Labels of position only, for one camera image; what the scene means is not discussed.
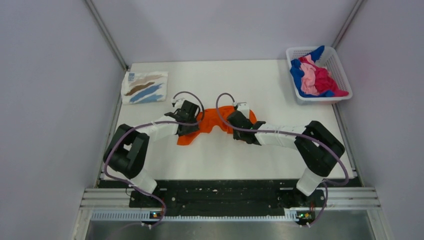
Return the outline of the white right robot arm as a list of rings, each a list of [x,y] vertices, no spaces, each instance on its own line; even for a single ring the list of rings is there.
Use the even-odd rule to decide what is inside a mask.
[[[345,153],[344,145],[319,121],[313,120],[301,127],[275,126],[265,121],[253,123],[241,111],[226,118],[233,129],[233,138],[258,146],[279,146],[298,151],[306,164],[296,183],[293,200],[307,206],[313,192],[329,176]]]

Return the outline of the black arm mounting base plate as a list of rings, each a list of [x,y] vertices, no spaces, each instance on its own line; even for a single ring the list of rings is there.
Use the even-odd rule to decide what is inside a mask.
[[[277,180],[160,180],[155,198],[132,192],[130,208],[153,208],[151,219],[166,217],[282,217],[290,208],[320,210],[324,190],[304,196],[294,182]]]

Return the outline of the orange t shirt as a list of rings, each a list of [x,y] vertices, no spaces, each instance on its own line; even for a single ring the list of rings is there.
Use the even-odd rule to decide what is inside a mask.
[[[218,108],[218,110],[224,119],[227,119],[230,114],[235,112],[235,108],[231,105],[221,106]],[[257,118],[252,110],[249,111],[249,119],[253,124],[257,122]],[[199,130],[187,135],[179,136],[177,145],[188,146],[195,140],[198,135],[211,133],[214,127],[219,127],[227,134],[233,134],[233,129],[223,123],[223,121],[218,116],[217,110],[215,108],[208,108],[205,110],[204,119],[199,124]]]

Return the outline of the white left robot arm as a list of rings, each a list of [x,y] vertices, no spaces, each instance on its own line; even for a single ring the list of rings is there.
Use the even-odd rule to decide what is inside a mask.
[[[145,169],[149,144],[200,129],[198,115],[204,110],[202,105],[182,98],[172,106],[171,112],[149,123],[136,127],[119,125],[103,156],[105,175],[141,190],[141,200],[149,207],[156,206],[161,198],[155,190],[157,182]]]

